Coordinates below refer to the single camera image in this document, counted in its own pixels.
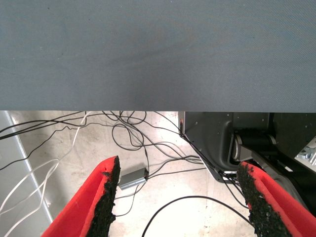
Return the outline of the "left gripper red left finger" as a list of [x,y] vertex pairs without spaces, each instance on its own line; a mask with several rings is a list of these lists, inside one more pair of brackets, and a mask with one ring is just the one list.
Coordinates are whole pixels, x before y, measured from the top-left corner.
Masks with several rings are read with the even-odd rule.
[[119,175],[118,156],[100,162],[42,236],[107,237]]

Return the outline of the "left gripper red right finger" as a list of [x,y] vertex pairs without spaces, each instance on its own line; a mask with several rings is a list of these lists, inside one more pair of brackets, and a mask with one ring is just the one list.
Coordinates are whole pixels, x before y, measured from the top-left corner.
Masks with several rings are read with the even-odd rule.
[[237,170],[249,221],[259,237],[314,237],[316,218],[261,168],[242,162]]

